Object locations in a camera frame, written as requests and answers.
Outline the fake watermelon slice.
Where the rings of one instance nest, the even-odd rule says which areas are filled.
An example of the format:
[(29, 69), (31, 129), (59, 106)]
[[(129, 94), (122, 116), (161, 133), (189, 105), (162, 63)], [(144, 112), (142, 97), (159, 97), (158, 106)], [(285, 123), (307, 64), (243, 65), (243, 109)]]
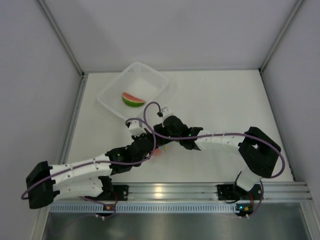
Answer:
[(139, 108), (146, 103), (145, 100), (137, 98), (127, 92), (123, 92), (121, 97), (124, 104), (131, 108)]

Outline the clear zip top bag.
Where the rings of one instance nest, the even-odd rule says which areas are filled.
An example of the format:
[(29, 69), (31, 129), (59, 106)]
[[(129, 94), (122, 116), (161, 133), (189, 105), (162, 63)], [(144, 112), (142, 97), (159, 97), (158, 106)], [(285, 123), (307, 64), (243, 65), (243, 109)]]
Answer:
[(152, 154), (153, 157), (161, 157), (167, 152), (167, 147), (166, 146), (160, 146), (156, 148)]

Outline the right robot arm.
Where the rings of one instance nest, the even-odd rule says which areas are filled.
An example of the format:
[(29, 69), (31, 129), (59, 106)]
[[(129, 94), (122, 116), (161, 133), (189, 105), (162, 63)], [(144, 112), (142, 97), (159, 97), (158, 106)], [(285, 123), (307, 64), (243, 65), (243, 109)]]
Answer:
[(262, 178), (279, 177), (285, 170), (281, 147), (258, 127), (244, 133), (213, 133), (202, 127), (188, 127), (171, 115), (153, 126), (159, 146), (176, 141), (187, 150), (214, 150), (234, 154), (243, 159), (246, 167), (237, 175), (231, 194), (244, 199)]

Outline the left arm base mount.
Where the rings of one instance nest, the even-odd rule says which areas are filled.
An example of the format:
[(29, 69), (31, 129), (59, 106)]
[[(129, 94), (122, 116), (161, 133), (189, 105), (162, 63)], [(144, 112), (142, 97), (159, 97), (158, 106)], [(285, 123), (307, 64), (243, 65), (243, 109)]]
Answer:
[(102, 193), (98, 196), (85, 196), (94, 201), (127, 201), (128, 200), (128, 185), (113, 185), (112, 187), (103, 187)]

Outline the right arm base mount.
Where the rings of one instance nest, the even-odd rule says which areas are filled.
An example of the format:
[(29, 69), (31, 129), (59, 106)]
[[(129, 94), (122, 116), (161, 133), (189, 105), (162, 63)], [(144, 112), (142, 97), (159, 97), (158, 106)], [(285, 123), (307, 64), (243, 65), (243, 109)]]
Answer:
[(262, 188), (255, 184), (251, 190), (246, 191), (235, 184), (218, 184), (217, 195), (220, 201), (260, 200)]

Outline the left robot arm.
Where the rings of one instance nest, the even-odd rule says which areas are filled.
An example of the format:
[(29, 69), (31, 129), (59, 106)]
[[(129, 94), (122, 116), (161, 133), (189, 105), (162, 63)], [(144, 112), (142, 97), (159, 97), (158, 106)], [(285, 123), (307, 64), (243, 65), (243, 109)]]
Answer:
[(26, 177), (27, 190), (21, 198), (28, 201), (30, 209), (73, 197), (89, 197), (95, 201), (109, 199), (114, 191), (110, 177), (139, 167), (157, 148), (157, 139), (151, 133), (132, 139), (130, 145), (78, 163), (39, 162)]

